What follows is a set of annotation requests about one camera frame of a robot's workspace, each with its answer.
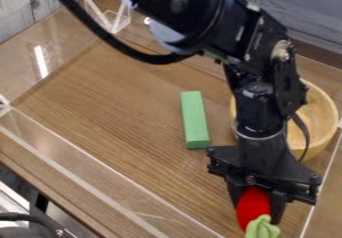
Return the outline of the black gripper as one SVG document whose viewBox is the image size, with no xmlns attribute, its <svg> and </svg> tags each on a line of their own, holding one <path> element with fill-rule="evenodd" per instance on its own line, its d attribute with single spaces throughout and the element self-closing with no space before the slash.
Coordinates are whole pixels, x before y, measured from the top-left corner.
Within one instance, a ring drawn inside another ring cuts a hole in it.
<svg viewBox="0 0 342 238">
<path fill-rule="evenodd" d="M 238 206 L 241 196 L 249 186 L 270 192 L 271 223 L 281 223 L 288 202 L 294 200 L 317 204 L 318 187 L 322 175 L 302 164 L 286 152 L 275 165 L 267 167 L 262 156 L 257 163 L 243 166 L 239 162 L 242 153 L 237 146 L 213 146 L 207 148 L 210 163 L 209 172 L 222 176 L 227 183 L 227 191 L 234 206 Z"/>
</svg>

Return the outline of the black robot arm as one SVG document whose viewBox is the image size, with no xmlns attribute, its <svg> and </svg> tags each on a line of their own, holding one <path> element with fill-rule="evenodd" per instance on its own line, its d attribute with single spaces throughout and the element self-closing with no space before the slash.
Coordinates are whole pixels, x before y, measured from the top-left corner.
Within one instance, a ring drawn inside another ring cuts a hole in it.
<svg viewBox="0 0 342 238">
<path fill-rule="evenodd" d="M 289 203 L 316 204 L 322 176 L 292 152 L 288 140 L 288 125 L 300 119 L 309 88 L 288 29 L 267 11 L 247 0 L 123 0 L 150 17 L 151 33 L 169 51 L 151 55 L 114 37 L 75 0 L 59 1 L 131 58 L 166 65 L 202 55 L 222 64 L 237 104 L 237 143 L 209 149 L 209 170 L 223 177 L 235 205 L 247 191 L 257 191 L 274 223 Z"/>
</svg>

